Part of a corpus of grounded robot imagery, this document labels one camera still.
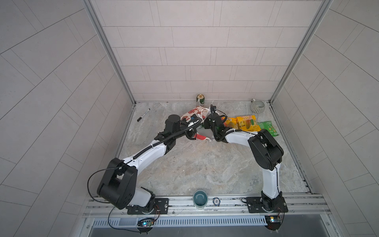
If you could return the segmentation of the striped ceramic mug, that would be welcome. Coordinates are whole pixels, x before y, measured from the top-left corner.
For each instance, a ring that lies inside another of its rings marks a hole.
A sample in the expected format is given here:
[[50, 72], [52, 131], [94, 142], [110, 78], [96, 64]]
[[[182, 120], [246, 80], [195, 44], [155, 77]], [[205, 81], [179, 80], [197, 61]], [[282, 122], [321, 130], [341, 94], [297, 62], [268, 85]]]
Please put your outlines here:
[[252, 99], [250, 108], [251, 108], [252, 113], [261, 114], [265, 110], [265, 103], [260, 100]]

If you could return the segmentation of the blue white poker chip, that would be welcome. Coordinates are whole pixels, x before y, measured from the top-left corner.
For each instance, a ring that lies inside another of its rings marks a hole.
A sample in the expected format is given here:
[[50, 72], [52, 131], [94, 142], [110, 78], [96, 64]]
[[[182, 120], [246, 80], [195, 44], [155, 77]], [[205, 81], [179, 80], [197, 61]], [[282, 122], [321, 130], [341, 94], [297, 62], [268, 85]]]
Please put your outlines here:
[[221, 201], [220, 201], [220, 199], [219, 199], [218, 197], [214, 197], [214, 198], [212, 199], [212, 202], [213, 202], [213, 204], [214, 204], [215, 206], [220, 206], [220, 203], [221, 203]]

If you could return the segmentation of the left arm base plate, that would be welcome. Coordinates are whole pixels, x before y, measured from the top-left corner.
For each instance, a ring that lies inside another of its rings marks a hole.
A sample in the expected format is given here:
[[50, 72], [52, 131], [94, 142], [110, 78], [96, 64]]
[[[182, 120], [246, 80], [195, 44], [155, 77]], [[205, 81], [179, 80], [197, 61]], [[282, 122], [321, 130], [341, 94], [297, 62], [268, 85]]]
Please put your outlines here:
[[154, 203], [149, 202], [146, 207], [128, 206], [128, 215], [153, 215], [167, 214], [169, 206], [169, 198], [155, 198]]

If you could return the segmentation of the red white paper gift bag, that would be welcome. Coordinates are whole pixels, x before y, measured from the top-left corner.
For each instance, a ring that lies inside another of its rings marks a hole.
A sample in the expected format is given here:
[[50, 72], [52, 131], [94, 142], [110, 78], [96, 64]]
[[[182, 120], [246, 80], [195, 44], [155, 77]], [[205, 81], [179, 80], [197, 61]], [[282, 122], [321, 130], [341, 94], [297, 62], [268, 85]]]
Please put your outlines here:
[[194, 121], [196, 118], [199, 119], [197, 123], [199, 126], [196, 129], [192, 129], [189, 132], [194, 132], [196, 130], [196, 134], [193, 135], [192, 139], [201, 140], [201, 141], [212, 141], [213, 140], [213, 134], [210, 131], [210, 129], [204, 128], [204, 122], [206, 117], [210, 114], [210, 109], [197, 106], [194, 109], [190, 110], [189, 112], [185, 113], [181, 116], [181, 120], [184, 120], [185, 122], [188, 122], [190, 125], [194, 124]]

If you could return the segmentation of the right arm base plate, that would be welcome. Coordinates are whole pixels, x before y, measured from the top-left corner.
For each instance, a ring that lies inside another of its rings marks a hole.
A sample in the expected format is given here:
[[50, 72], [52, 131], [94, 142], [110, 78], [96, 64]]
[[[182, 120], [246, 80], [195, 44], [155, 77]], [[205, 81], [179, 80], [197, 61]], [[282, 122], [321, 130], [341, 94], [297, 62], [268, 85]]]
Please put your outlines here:
[[249, 213], [288, 212], [286, 201], [282, 196], [277, 196], [274, 199], [269, 197], [247, 197], [246, 202]]

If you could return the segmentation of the circuit board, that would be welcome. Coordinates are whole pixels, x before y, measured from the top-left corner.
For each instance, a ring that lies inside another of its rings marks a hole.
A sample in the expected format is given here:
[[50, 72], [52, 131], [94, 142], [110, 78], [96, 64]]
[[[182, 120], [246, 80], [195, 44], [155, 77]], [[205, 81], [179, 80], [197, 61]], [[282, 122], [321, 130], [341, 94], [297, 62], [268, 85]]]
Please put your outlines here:
[[155, 220], [154, 218], [144, 218], [138, 221], [137, 223], [137, 230], [140, 234], [142, 233], [148, 233], [153, 229]]
[[270, 231], [277, 231], [282, 225], [282, 220], [279, 216], [265, 216], [267, 225], [265, 226]]

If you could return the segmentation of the yellow snack packet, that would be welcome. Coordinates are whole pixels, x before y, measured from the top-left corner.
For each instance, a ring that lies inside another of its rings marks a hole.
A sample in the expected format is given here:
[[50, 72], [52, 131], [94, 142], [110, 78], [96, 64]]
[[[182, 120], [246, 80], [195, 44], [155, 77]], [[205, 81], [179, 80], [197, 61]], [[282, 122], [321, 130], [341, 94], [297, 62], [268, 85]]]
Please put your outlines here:
[[233, 129], [239, 129], [239, 125], [236, 118], [227, 118], [224, 122], [224, 125]]
[[254, 115], [240, 116], [236, 118], [236, 121], [238, 128], [243, 131], [258, 132], [261, 130]]

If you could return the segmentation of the left circuit board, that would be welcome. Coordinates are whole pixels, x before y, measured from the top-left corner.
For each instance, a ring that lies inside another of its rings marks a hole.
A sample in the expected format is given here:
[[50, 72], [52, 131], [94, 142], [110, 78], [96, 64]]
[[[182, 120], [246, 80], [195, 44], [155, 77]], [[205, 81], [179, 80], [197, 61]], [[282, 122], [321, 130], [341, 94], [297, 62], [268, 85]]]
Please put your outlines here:
[[154, 218], [144, 218], [138, 221], [137, 223], [137, 230], [140, 234], [142, 233], [148, 233], [153, 229], [155, 220]]

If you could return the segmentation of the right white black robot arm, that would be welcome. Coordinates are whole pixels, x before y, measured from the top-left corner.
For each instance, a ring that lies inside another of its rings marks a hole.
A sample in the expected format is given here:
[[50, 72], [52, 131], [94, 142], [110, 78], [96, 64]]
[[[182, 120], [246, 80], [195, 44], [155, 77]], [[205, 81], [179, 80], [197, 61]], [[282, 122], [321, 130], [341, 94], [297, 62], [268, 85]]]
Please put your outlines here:
[[218, 142], [235, 143], [250, 147], [256, 163], [263, 173], [263, 189], [261, 192], [261, 207], [265, 212], [287, 212], [283, 194], [280, 190], [279, 170], [284, 151], [272, 135], [265, 129], [258, 132], [248, 132], [224, 125], [222, 117], [211, 113], [204, 127], [211, 129]]

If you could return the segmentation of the green snack packet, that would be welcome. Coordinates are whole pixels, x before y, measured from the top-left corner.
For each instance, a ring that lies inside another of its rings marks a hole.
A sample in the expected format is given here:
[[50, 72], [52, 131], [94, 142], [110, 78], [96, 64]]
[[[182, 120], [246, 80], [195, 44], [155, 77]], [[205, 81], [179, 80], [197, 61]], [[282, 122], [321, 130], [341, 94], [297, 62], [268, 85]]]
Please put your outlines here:
[[272, 125], [271, 121], [259, 122], [258, 126], [260, 127], [260, 129], [267, 130], [270, 133], [270, 135], [273, 137], [276, 137], [279, 135], [276, 128]]

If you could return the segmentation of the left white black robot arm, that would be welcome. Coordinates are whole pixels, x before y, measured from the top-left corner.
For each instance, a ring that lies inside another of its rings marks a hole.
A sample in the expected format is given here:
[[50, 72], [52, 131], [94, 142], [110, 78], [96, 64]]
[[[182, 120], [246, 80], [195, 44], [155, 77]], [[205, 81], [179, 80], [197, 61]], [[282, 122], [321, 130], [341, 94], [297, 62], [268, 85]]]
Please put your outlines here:
[[112, 204], [120, 210], [134, 208], [150, 213], [155, 208], [156, 196], [152, 191], [136, 186], [139, 172], [166, 155], [178, 138], [186, 136], [194, 140], [201, 122], [198, 117], [186, 121], [178, 115], [170, 115], [165, 121], [164, 131], [158, 133], [149, 146], [131, 157], [122, 160], [114, 158], [107, 168], [99, 170], [104, 174], [96, 193], [104, 200], [91, 198], [99, 203]]

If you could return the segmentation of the green white drink can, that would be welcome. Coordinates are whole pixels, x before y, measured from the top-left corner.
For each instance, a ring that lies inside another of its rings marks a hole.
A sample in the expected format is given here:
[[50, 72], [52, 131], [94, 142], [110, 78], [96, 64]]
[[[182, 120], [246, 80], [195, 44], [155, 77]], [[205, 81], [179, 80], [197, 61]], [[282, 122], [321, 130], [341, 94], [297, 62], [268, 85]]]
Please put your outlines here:
[[203, 106], [205, 103], [205, 97], [203, 94], [198, 94], [196, 97], [196, 106]]

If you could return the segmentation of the aluminium rail frame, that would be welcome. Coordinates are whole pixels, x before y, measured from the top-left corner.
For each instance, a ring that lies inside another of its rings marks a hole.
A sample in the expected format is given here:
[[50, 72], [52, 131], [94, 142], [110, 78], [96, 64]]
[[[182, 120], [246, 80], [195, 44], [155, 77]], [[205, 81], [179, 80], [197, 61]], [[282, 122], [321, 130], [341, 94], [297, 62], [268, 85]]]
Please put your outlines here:
[[[220, 206], [212, 202], [214, 197]], [[90, 201], [73, 231], [74, 237], [341, 237], [322, 195], [285, 194], [288, 212], [249, 213], [246, 198], [257, 195], [210, 196], [205, 208], [194, 206], [191, 196], [169, 198], [167, 214], [128, 215], [110, 204]], [[282, 225], [270, 231], [265, 216], [279, 216]], [[154, 218], [153, 229], [140, 234], [137, 223]]]

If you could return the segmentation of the black marker pen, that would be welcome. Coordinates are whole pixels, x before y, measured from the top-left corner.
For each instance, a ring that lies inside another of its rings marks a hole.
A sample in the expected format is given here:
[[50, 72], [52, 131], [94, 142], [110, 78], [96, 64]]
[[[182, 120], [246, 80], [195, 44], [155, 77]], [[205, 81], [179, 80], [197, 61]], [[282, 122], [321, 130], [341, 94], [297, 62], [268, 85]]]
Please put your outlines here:
[[143, 118], [143, 117], [144, 117], [144, 116], [145, 116], [150, 110], [151, 110], [150, 108], [147, 109], [147, 111], [137, 119], [137, 122], [141, 121], [141, 119], [142, 119], [142, 118]]

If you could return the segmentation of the right circuit board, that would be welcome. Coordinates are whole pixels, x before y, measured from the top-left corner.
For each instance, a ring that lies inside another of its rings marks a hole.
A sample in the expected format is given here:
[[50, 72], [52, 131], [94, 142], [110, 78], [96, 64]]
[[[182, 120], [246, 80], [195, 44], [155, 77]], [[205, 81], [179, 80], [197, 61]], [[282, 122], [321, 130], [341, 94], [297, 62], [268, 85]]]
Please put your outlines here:
[[277, 231], [282, 225], [282, 220], [279, 216], [265, 216], [267, 225], [265, 226], [270, 231]]

